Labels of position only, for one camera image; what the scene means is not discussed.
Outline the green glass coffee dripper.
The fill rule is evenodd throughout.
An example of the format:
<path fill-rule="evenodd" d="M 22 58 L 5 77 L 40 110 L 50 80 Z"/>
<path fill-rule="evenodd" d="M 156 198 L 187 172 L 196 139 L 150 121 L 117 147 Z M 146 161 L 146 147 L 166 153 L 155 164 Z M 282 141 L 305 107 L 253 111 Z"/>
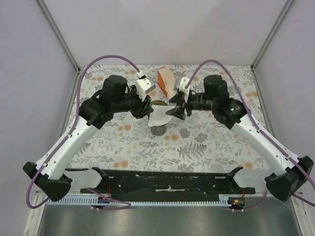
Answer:
<path fill-rule="evenodd" d="M 155 100 L 155 101 L 152 101 L 150 103 L 151 106 L 153 105 L 158 105 L 158 106 L 167 106 L 168 104 L 162 100 Z"/>

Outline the white paper coffee filter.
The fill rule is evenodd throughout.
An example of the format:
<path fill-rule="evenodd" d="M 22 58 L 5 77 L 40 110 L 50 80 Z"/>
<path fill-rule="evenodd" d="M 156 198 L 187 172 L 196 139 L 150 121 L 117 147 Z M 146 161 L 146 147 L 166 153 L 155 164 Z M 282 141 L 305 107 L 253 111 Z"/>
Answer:
<path fill-rule="evenodd" d="M 150 113 L 148 126 L 162 126 L 173 119 L 173 116 L 167 115 L 166 112 L 175 108 L 175 106 L 152 105 L 153 112 Z"/>

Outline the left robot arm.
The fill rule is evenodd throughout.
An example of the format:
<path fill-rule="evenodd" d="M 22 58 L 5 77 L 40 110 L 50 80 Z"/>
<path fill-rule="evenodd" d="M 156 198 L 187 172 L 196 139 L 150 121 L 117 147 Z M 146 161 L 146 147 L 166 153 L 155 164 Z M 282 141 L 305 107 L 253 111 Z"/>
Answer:
<path fill-rule="evenodd" d="M 143 118 L 153 112 L 148 92 L 154 90 L 155 83 L 143 76 L 135 84 L 128 86 L 126 78 L 111 75 L 104 80 L 102 89 L 85 100 L 78 116 L 48 153 L 35 163 L 27 162 L 23 170 L 48 197 L 57 202 L 68 192 L 92 188 L 97 193 L 108 189 L 106 173 L 98 167 L 90 169 L 67 168 L 71 159 L 83 144 L 115 113 L 130 112 L 134 118 Z"/>

